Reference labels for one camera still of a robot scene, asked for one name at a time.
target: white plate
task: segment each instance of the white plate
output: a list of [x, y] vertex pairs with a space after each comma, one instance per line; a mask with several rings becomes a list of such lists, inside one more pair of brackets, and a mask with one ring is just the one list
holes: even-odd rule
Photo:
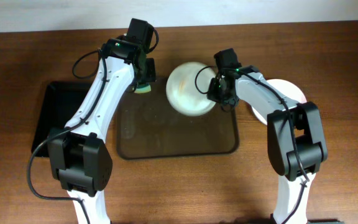
[[[200, 116], [214, 107], [215, 102], [207, 99], [195, 86], [196, 75], [205, 66], [199, 62], [187, 62], [175, 68], [169, 76], [165, 91], [169, 103], [179, 113]], [[197, 78], [198, 88], [206, 92], [215, 75], [212, 69], [204, 69]]]
[[[300, 103], [306, 103], [305, 95], [295, 84], [281, 79], [267, 80], [267, 82], [271, 84], [274, 88], [276, 88], [278, 91], [282, 92], [285, 96]], [[264, 123], [264, 125], [267, 125], [265, 118], [262, 117], [262, 115], [260, 115], [260, 113], [258, 113], [255, 108], [252, 108], [252, 111], [260, 122]]]

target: white wall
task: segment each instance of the white wall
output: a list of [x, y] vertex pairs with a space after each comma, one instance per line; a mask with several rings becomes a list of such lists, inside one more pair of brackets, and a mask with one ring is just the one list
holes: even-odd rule
[[358, 20], [358, 0], [0, 0], [0, 32]]

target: wooden table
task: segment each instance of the wooden table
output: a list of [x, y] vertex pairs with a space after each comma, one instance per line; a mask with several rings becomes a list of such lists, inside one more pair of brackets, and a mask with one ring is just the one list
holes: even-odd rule
[[[75, 223], [72, 202], [34, 197], [25, 168], [44, 91], [52, 80], [74, 81], [71, 66], [118, 30], [0, 34], [0, 223]], [[213, 65], [213, 55], [233, 47], [243, 65], [266, 78], [298, 85], [323, 118], [328, 160], [313, 182], [308, 218], [358, 223], [358, 22], [255, 24], [161, 28], [150, 54], [159, 75], [183, 62]], [[91, 71], [96, 57], [82, 67]], [[125, 161], [107, 147], [114, 168], [106, 187], [115, 222], [230, 223], [267, 218], [277, 198], [277, 174], [267, 157], [266, 127], [245, 103], [237, 111], [241, 145], [228, 156]], [[65, 196], [48, 159], [36, 159], [35, 188]]]

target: white bowl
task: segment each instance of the white bowl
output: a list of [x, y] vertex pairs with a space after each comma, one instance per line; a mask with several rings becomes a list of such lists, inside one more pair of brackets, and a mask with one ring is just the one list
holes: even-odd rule
[[[306, 103], [305, 94], [303, 94], [303, 92], [295, 84], [281, 79], [267, 80], [267, 83], [271, 84], [276, 90], [280, 91], [285, 96], [296, 100], [299, 103]], [[264, 123], [264, 125], [267, 125], [265, 118], [260, 115], [260, 113], [258, 113], [255, 108], [252, 108], [252, 111], [260, 122]]]
[[[199, 62], [187, 62], [179, 65], [168, 78], [165, 91], [171, 106], [179, 113], [187, 116], [200, 116], [209, 112], [215, 102], [207, 99], [195, 86], [195, 78], [206, 65]], [[212, 69], [204, 69], [197, 78], [197, 86], [206, 92], [211, 79], [215, 77]]]

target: table surface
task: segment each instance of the table surface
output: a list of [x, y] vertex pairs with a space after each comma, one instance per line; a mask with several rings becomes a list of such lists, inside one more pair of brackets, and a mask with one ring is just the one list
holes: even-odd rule
[[[25, 168], [47, 84], [76, 81], [71, 66], [125, 29], [0, 34], [0, 223], [76, 223], [72, 202], [34, 197]], [[266, 79], [298, 85], [323, 119], [328, 160], [313, 182], [310, 220], [338, 218], [358, 223], [358, 21], [158, 29], [150, 54], [157, 73], [234, 48], [243, 65]], [[92, 71], [96, 56], [81, 71]], [[115, 151], [115, 125], [107, 147], [114, 168], [106, 187], [114, 222], [230, 223], [267, 218], [277, 199], [277, 174], [267, 157], [266, 127], [250, 108], [236, 108], [241, 144], [226, 156], [125, 161]], [[36, 159], [35, 188], [65, 196], [48, 159]]]

